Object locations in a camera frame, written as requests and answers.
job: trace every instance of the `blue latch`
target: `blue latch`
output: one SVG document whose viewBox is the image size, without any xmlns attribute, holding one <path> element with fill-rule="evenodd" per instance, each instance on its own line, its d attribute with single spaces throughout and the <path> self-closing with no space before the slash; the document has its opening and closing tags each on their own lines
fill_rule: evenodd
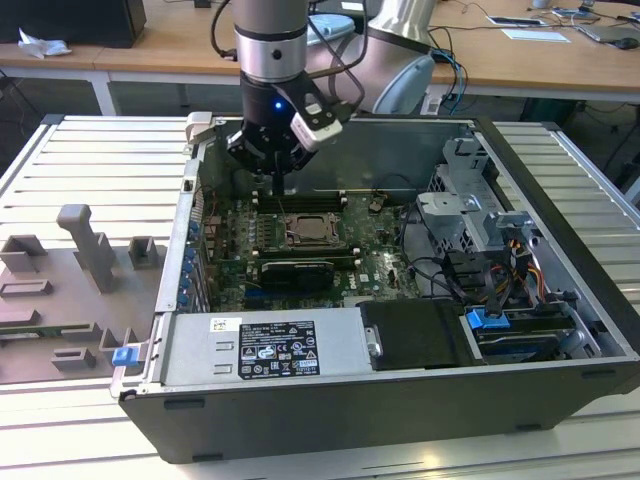
<svg viewBox="0 0 640 480">
<path fill-rule="evenodd" d="M 113 352 L 111 364 L 114 367 L 137 367 L 140 347 L 120 347 Z"/>
<path fill-rule="evenodd" d="M 467 313 L 467 321 L 471 328 L 509 328 L 511 324 L 509 319 L 503 313 L 499 317 L 487 315 L 484 308 L 474 308 Z"/>
</svg>

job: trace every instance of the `warning label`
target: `warning label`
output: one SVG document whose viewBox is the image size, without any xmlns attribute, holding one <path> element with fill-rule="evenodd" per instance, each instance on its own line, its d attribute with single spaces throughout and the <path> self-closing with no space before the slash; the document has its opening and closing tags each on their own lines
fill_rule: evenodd
<svg viewBox="0 0 640 480">
<path fill-rule="evenodd" d="M 320 375 L 313 322 L 243 323 L 239 354 L 243 380 Z"/>
</svg>

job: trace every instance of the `sticker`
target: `sticker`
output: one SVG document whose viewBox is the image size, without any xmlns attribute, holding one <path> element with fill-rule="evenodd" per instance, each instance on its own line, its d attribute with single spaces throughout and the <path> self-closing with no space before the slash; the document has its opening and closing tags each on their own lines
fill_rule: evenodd
<svg viewBox="0 0 640 480">
<path fill-rule="evenodd" d="M 209 324 L 211 332 L 237 332 L 240 330 L 242 317 L 213 317 Z"/>
<path fill-rule="evenodd" d="M 342 2 L 343 10 L 353 10 L 355 12 L 363 12 L 364 8 L 361 3 L 358 2 Z"/>
<path fill-rule="evenodd" d="M 243 380 L 320 375 L 313 322 L 238 323 Z"/>
</svg>

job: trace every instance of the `black plastic cover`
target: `black plastic cover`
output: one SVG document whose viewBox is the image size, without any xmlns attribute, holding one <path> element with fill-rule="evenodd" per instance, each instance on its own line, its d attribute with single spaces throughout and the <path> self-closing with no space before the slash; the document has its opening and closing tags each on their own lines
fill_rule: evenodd
<svg viewBox="0 0 640 480">
<path fill-rule="evenodd" d="M 377 330 L 382 355 L 374 370 L 450 368 L 473 365 L 462 329 L 461 306 L 425 298 L 360 304 L 365 328 Z"/>
</svg>

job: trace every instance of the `paper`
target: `paper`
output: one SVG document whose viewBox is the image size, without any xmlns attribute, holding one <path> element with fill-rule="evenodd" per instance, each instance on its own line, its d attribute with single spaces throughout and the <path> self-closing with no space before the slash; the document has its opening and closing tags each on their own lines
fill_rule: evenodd
<svg viewBox="0 0 640 480">
<path fill-rule="evenodd" d="M 503 28 L 504 34 L 511 40 L 533 40 L 536 42 L 560 42 L 571 43 L 564 35 L 558 32 L 534 32 L 527 29 L 510 30 Z"/>
<path fill-rule="evenodd" d="M 27 35 L 22 29 L 20 29 L 18 47 L 40 60 L 42 60 L 45 55 L 66 55 L 67 53 L 71 53 L 67 44 L 62 40 L 40 40 L 39 38 Z"/>
<path fill-rule="evenodd" d="M 342 2 L 343 10 L 354 10 L 356 12 L 363 12 L 362 4 L 358 2 Z"/>
</svg>

